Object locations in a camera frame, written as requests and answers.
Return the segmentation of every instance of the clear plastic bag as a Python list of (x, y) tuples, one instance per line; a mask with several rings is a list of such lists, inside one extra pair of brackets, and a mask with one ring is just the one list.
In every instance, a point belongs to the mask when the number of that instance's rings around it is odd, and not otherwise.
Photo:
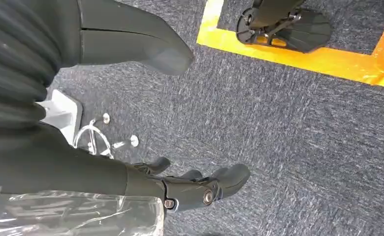
[(44, 191), (0, 195), (0, 236), (162, 236), (160, 199)]

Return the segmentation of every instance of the carpet floor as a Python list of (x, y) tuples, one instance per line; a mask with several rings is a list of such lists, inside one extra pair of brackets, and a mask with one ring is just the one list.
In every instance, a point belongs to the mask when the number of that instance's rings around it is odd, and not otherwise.
[[(165, 156), (166, 172), (244, 163), (237, 195), (169, 215), (167, 236), (384, 235), (384, 88), (196, 44), (206, 0), (122, 0), (163, 17), (196, 60), (181, 76), (134, 63), (63, 69), (51, 88), (79, 100), (83, 124), (107, 112), (110, 140), (136, 134), (126, 162)], [(225, 0), (233, 30), (249, 0)], [(331, 20), (328, 47), (370, 54), (384, 0), (308, 0)]]

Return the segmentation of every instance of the metal bolt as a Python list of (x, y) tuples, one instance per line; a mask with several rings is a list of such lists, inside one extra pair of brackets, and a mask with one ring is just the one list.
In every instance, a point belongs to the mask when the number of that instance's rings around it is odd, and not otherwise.
[(211, 189), (207, 189), (205, 192), (204, 192), (204, 204), (205, 205), (210, 205), (213, 201), (213, 192)]
[(167, 209), (172, 209), (175, 207), (175, 201), (171, 199), (167, 199), (164, 201), (164, 207)]
[(109, 124), (110, 121), (111, 121), (111, 117), (109, 116), (108, 113), (103, 114), (102, 118), (103, 118), (103, 122), (104, 122), (105, 124)]
[(138, 144), (140, 143), (136, 135), (131, 135), (131, 138), (129, 140), (131, 141), (131, 145), (133, 147), (138, 146)]

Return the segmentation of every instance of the yellow tape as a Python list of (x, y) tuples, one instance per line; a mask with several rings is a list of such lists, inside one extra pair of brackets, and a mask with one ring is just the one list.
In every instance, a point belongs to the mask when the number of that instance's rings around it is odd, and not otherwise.
[(303, 54), (291, 50), (240, 43), (235, 32), (218, 29), (224, 0), (207, 0), (197, 43), (327, 75), (384, 86), (384, 33), (372, 55), (331, 48)]

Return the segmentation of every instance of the white bracket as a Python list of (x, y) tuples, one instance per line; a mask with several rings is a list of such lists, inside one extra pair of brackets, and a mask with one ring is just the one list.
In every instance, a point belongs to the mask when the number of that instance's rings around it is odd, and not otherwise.
[(70, 145), (80, 128), (82, 105), (75, 99), (53, 90), (51, 100), (39, 102), (46, 109), (42, 122), (58, 128)]

